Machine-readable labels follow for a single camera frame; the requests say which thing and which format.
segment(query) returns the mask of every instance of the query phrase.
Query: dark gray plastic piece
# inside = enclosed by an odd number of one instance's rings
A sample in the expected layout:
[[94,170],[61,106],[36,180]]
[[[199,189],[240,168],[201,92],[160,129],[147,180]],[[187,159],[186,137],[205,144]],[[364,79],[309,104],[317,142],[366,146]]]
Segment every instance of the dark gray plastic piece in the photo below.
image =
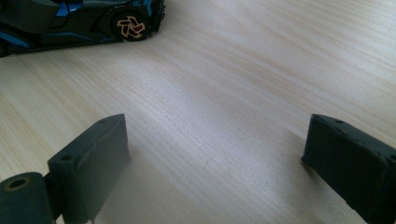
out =
[[49,173],[0,183],[1,224],[93,221],[130,161],[125,117],[99,120],[49,161]]
[[0,183],[0,223],[52,224],[52,221],[41,174],[15,175]]
[[396,149],[339,119],[312,115],[302,161],[366,222],[395,222]]

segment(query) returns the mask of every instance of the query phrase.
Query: light wood surface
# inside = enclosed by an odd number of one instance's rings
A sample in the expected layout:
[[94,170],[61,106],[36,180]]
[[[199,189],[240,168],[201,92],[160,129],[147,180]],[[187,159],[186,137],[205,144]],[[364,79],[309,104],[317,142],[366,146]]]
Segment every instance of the light wood surface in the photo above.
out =
[[95,223],[364,223],[300,158],[312,113],[396,147],[395,1],[165,4],[144,42],[0,59],[0,180],[124,113]]

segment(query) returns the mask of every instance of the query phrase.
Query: blue stripe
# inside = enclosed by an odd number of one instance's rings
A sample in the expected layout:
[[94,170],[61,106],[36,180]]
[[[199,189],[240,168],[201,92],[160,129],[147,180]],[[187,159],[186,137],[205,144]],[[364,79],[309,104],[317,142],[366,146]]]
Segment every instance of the blue stripe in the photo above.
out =
[[143,2],[143,6],[146,6],[148,8],[148,15],[151,16],[151,2],[152,0],[145,0]]
[[80,38],[83,38],[83,39],[86,39],[86,40],[93,41],[92,39],[90,39],[90,38],[88,38],[88,37],[86,37],[86,36],[83,36],[83,35],[76,35],[76,34],[74,34],[74,33],[59,33],[59,34],[45,34],[45,35],[53,35],[53,36],[57,36],[57,35],[73,35],[73,36],[77,36],[77,37],[80,37]]
[[58,13],[56,13],[56,16],[65,17],[69,13],[69,10],[70,12],[73,12],[79,9],[80,7],[82,7],[82,3],[69,3],[68,5],[69,5],[69,9],[67,9],[66,3],[60,3]]
[[18,47],[22,47],[24,49],[29,49],[29,44],[24,42],[23,40],[19,40],[17,37],[12,36],[12,35],[7,35],[5,33],[1,33],[0,32],[0,38],[5,39],[6,41],[8,41],[9,43],[18,46]]

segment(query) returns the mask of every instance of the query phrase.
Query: wheel rim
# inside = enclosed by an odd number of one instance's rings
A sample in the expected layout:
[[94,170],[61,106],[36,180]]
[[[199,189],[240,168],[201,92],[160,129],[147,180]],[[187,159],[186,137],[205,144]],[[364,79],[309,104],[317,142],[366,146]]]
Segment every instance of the wheel rim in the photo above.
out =
[[146,30],[145,23],[139,22],[134,16],[127,16],[124,20],[119,20],[117,27],[120,29],[120,34],[125,38],[130,36],[135,39],[140,38]]

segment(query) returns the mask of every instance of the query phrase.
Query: black car body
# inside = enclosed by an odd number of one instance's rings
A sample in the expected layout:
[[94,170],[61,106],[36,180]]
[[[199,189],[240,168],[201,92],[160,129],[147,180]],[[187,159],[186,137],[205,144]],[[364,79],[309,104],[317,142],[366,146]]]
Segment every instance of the black car body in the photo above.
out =
[[163,0],[0,0],[0,57],[143,40],[163,16]]

